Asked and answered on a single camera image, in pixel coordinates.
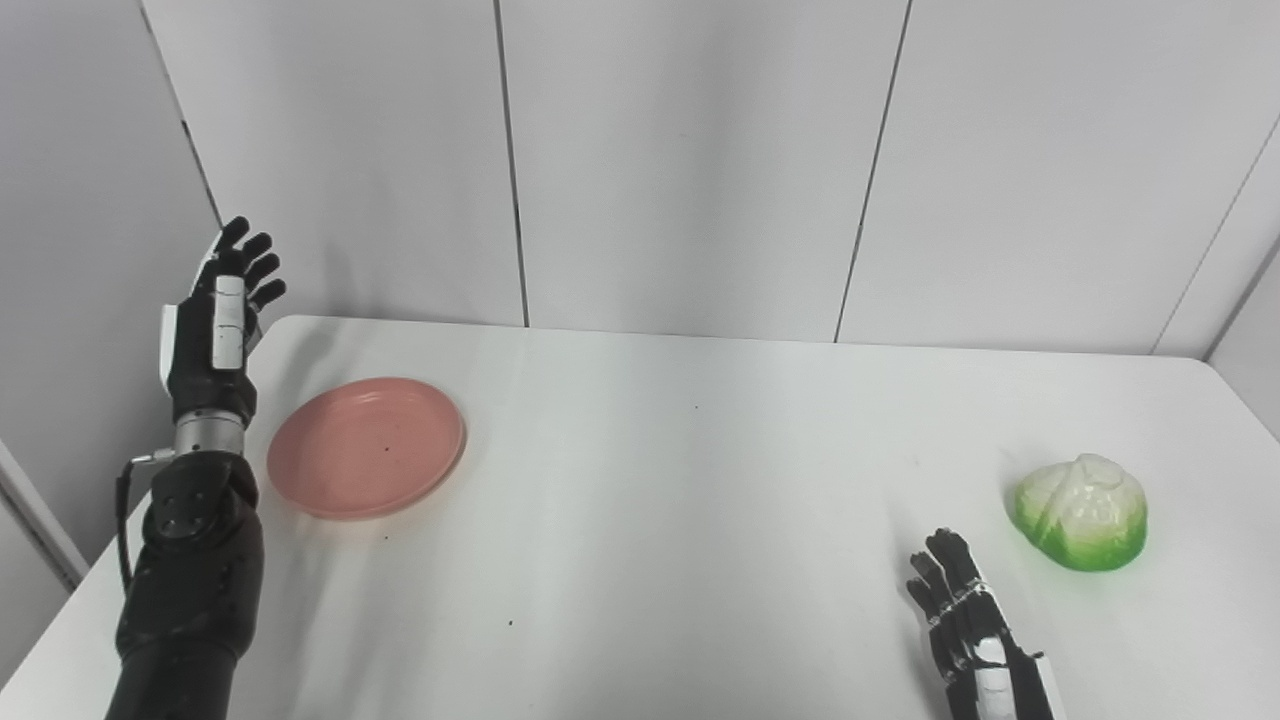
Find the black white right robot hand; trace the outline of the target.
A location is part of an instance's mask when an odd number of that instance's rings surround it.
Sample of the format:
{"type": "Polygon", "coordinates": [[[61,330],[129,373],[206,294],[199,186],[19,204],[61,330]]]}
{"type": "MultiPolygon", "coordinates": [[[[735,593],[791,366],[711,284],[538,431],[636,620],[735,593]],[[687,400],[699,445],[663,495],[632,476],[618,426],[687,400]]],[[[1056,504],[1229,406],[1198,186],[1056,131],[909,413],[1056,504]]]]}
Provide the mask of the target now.
{"type": "Polygon", "coordinates": [[[1064,719],[1048,659],[1025,651],[969,543],[938,528],[909,557],[905,589],[922,611],[954,719],[1064,719]]]}

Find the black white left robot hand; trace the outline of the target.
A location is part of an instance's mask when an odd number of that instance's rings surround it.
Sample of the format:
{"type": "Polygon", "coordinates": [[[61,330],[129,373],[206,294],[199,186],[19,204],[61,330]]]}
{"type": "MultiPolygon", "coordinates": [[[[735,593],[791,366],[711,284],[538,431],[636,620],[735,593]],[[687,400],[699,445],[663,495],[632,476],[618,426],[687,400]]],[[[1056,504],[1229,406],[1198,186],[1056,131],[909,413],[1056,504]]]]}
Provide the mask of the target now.
{"type": "Polygon", "coordinates": [[[160,370],[174,420],[218,411],[252,421],[257,391],[247,364],[262,336],[262,310],[287,291],[273,237],[234,217],[205,254],[188,296],[164,307],[160,370]]]}

